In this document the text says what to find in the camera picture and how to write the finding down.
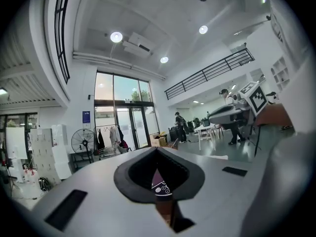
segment person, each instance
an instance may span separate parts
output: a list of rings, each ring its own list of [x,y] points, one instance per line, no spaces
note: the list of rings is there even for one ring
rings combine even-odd
[[[176,125],[177,125],[177,130],[178,130],[178,138],[179,138],[179,143],[185,143],[187,141],[187,136],[184,131],[184,123],[186,122],[183,117],[180,116],[179,112],[176,112]]]
[[[223,98],[225,99],[225,102],[227,105],[229,104],[233,104],[234,103],[234,99],[231,95],[228,94],[228,90],[227,89],[222,89],[221,94],[223,95]],[[238,128],[238,123],[234,122],[234,123],[230,123],[230,124],[223,124],[222,125],[225,129],[230,129],[232,131],[232,135],[233,138],[232,140],[228,143],[228,145],[233,145],[236,144],[237,141],[238,142],[242,142],[245,141],[246,139],[243,138],[243,136],[241,135],[239,128]]]

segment glass door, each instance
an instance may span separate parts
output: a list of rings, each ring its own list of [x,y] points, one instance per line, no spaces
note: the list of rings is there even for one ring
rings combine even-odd
[[[124,141],[132,150],[149,146],[144,107],[117,107],[118,124]]]

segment table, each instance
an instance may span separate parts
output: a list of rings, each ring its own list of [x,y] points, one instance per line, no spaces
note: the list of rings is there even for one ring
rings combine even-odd
[[[213,134],[214,134],[214,137],[215,137],[215,133],[214,133],[214,130],[216,130],[216,126],[215,124],[210,124],[209,126],[199,126],[198,128],[195,129],[196,132],[198,132],[198,149],[201,151],[201,140],[207,140],[207,139],[212,139],[212,133],[211,131],[213,131]],[[201,131],[202,130],[206,130],[206,136],[205,137],[202,137],[201,136]]]

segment balcony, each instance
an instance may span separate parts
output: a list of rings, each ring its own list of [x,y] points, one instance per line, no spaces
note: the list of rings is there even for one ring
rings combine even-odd
[[[207,82],[223,73],[229,72],[244,64],[254,61],[253,56],[247,48],[233,53],[206,68],[194,73],[183,81],[165,90],[167,99],[178,96],[204,82]]]

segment standing fan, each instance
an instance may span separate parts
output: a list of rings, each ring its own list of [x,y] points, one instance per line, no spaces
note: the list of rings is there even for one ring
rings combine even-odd
[[[71,146],[79,155],[92,155],[94,152],[94,132],[88,129],[80,129],[73,134]]]

